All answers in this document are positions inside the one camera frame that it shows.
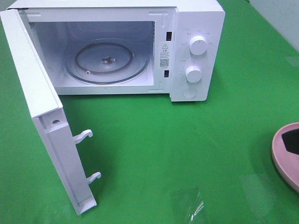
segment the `timer knob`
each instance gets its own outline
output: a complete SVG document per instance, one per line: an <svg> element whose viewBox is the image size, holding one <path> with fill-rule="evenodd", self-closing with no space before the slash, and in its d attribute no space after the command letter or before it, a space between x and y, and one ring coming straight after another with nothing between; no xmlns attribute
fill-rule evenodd
<svg viewBox="0 0 299 224"><path fill-rule="evenodd" d="M190 66L186 69L186 78L189 83L196 83L201 80L202 72L198 66Z"/></svg>
<svg viewBox="0 0 299 224"><path fill-rule="evenodd" d="M207 40L204 36L198 35L191 38L189 41L189 49L194 55L201 55L207 49Z"/></svg>

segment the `pink object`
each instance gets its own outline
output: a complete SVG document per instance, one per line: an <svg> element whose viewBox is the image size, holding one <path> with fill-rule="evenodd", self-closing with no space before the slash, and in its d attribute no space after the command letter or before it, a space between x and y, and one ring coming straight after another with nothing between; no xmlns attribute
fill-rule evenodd
<svg viewBox="0 0 299 224"><path fill-rule="evenodd" d="M272 157L275 166L285 181L299 193L299 155L286 150L281 135L299 128L299 122L280 128L272 142Z"/></svg>

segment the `white microwave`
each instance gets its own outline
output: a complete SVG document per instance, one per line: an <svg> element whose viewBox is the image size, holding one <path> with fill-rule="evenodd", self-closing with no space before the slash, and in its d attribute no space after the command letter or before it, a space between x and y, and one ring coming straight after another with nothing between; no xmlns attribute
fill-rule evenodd
<svg viewBox="0 0 299 224"><path fill-rule="evenodd" d="M216 0L17 0L1 12L32 120L77 214L96 205L58 94L207 98L225 12Z"/></svg>

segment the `microwave door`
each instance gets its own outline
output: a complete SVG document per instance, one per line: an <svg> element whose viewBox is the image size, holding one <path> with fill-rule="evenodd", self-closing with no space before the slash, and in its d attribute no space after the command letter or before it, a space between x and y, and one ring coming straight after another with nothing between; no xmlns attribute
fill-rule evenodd
<svg viewBox="0 0 299 224"><path fill-rule="evenodd" d="M25 28L26 15L21 18L14 9L0 15L31 118L76 213L81 214L96 205L89 184L101 176L97 172L86 178L76 148L92 132L73 137L63 105Z"/></svg>

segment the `green table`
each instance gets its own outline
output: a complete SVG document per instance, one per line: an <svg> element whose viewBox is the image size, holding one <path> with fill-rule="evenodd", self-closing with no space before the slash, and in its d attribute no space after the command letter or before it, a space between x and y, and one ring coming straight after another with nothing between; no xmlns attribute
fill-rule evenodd
<svg viewBox="0 0 299 224"><path fill-rule="evenodd" d="M77 216L30 119L0 29L0 223L299 223L271 141L299 120L298 53L245 0L226 19L207 101L61 96L97 207Z"/></svg>

